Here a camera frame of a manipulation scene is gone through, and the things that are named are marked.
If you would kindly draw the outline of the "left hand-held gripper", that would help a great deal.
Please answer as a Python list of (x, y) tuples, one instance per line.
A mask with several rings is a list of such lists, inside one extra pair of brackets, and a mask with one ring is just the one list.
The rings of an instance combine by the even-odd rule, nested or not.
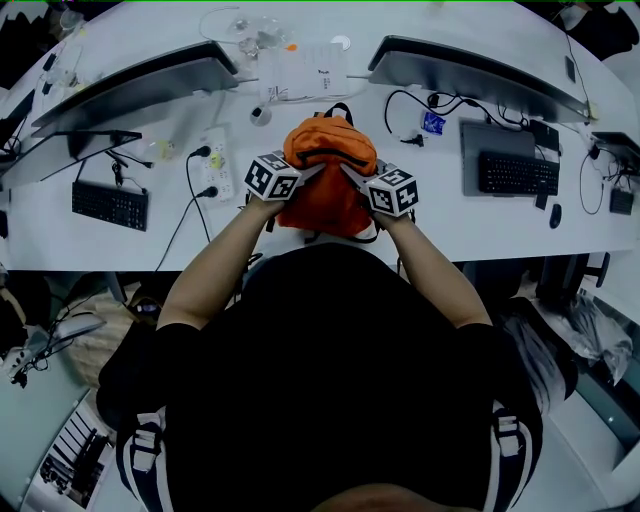
[(299, 171), (286, 162), (282, 151), (276, 150), (252, 160), (244, 183), (263, 201), (286, 201), (325, 167), (325, 163), (319, 163)]

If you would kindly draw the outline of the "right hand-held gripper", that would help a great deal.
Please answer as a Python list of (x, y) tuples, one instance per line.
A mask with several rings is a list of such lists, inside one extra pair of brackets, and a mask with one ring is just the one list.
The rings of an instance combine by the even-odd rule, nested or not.
[(347, 164), (341, 163), (340, 168), (357, 190), (364, 190), (375, 212), (400, 217), (419, 202), (416, 178), (395, 164), (378, 160), (370, 178)]

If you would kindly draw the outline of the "orange fabric bag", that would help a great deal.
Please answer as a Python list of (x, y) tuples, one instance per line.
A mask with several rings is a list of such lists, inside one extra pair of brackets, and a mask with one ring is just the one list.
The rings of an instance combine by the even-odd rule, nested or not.
[(324, 168), (287, 201), (277, 216), (281, 227), (347, 239), (373, 235), (369, 201), (341, 166), (345, 164), (369, 179), (377, 171), (377, 152), (371, 140), (354, 127), (345, 103), (338, 102), (304, 120), (289, 133), (283, 151), (284, 160), (298, 170), (318, 164)]

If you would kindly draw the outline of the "person's left forearm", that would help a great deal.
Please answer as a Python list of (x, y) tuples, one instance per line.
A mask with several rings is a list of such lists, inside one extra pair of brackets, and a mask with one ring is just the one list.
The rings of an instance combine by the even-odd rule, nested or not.
[(285, 206), (254, 196), (194, 258), (174, 282), (157, 327), (188, 325), (198, 330), (227, 306), (269, 219)]

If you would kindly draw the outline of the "person's right forearm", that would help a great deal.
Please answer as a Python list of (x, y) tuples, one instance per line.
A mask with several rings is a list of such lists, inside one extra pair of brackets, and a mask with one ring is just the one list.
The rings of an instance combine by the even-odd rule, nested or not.
[(492, 324), (473, 285), (408, 216), (374, 217), (393, 240), (409, 282), (454, 327)]

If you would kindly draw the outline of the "white power strip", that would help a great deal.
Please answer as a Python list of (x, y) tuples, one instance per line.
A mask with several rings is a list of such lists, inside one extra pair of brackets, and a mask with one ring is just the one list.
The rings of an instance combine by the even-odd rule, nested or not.
[[(227, 151), (226, 132), (221, 127), (209, 128), (201, 134), (200, 142), (210, 150), (209, 155), (202, 158), (201, 188), (214, 187), (217, 195), (213, 200), (229, 202), (235, 196), (235, 177), (231, 157)], [(220, 169), (212, 168), (209, 163), (210, 156), (216, 152), (221, 154), (224, 161)]]

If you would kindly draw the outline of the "white table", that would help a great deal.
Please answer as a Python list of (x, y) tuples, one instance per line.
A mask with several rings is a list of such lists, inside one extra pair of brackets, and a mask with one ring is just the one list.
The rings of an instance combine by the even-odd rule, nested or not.
[[(569, 43), (555, 26), (512, 2), (129, 2), (92, 21), (79, 40), (77, 62), (89, 73), (109, 73), (205, 38), (231, 49), (226, 33), (238, 14), (265, 15), (290, 23), (298, 41), (346, 35), (350, 95), (356, 127), (379, 156), (413, 173), (419, 183), (416, 221), (453, 261), (622, 251), (634, 247), (637, 217), (615, 215), (600, 191), (595, 168), (584, 163), (586, 142), (572, 129), (560, 131), (563, 154), (558, 200), (560, 226), (524, 198), (466, 197), (462, 192), (459, 107), (442, 136), (423, 148), (396, 136), (419, 121), (419, 104), (391, 87), (367, 81), (368, 65), (382, 39), (400, 35), (458, 47), (535, 75), (571, 94), (587, 94), (599, 108), (598, 128), (621, 131), (640, 143), (636, 103), (629, 89), (602, 62)], [(574, 60), (576, 83), (566, 74)], [(12, 192), (9, 234), (0, 238), (0, 263), (10, 270), (180, 270), (208, 238), (236, 215), (242, 197), (218, 204), (191, 203), (200, 168), (184, 155), (151, 170), (135, 171), (149, 192), (145, 232), (80, 216), (71, 210), (75, 178), (108, 181), (109, 163), (92, 159)]]

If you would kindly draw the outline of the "grey closed laptop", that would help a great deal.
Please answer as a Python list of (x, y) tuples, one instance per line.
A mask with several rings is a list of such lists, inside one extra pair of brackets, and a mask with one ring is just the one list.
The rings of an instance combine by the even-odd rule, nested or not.
[(460, 121), (462, 191), (466, 197), (479, 197), (479, 157), (483, 152), (504, 153), (517, 157), (535, 156), (534, 136), (529, 132), (507, 130), (485, 122)]

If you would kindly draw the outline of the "clear bag with yellow item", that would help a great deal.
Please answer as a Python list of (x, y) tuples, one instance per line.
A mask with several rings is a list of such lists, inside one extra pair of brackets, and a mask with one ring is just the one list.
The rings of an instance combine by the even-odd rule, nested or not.
[(148, 144), (147, 154), (154, 162), (170, 161), (176, 154), (176, 146), (171, 140), (154, 140)]

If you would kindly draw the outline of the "black keyboard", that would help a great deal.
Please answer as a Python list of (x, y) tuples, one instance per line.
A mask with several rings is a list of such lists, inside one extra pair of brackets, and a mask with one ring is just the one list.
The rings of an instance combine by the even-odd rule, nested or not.
[(478, 159), (479, 191), (492, 195), (556, 196), (558, 163), (496, 152), (482, 152)]
[(118, 188), (74, 181), (71, 190), (73, 213), (145, 232), (149, 198)]

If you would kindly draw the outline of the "black rectangular box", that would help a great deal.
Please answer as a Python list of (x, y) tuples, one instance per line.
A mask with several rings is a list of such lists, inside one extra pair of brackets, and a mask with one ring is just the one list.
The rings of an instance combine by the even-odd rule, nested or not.
[(528, 131), (534, 136), (537, 146), (556, 153), (560, 152), (559, 132), (555, 128), (531, 119), (528, 123)]

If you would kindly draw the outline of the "person's black t-shirt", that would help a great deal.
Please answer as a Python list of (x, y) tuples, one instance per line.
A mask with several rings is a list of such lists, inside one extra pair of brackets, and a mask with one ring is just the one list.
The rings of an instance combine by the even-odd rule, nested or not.
[(126, 339), (99, 382), (121, 479), (151, 512), (310, 512), (368, 484), (505, 512), (542, 448), (514, 341), (454, 327), (341, 244), (269, 259), (200, 330)]

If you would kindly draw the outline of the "black office chair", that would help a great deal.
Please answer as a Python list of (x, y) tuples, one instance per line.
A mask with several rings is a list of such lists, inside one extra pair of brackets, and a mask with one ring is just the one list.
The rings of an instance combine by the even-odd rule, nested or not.
[(549, 326), (534, 301), (519, 294), (523, 278), (540, 266), (534, 258), (458, 262), (494, 324), (513, 338), (538, 408), (547, 416), (576, 390), (578, 366), (565, 341)]

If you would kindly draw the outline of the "black flat drive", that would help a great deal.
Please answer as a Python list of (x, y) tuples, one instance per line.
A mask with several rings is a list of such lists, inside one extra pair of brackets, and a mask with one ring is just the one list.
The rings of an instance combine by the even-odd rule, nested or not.
[(632, 214), (635, 195), (620, 188), (612, 188), (609, 201), (609, 212), (618, 215)]

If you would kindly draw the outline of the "crumpled clear plastic bag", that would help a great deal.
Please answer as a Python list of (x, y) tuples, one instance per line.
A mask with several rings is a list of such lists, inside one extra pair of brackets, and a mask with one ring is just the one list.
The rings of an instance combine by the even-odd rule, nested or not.
[(592, 300), (578, 295), (568, 306), (568, 345), (578, 356), (601, 361), (607, 367), (613, 385), (617, 385), (629, 366), (633, 341), (623, 327), (607, 316)]

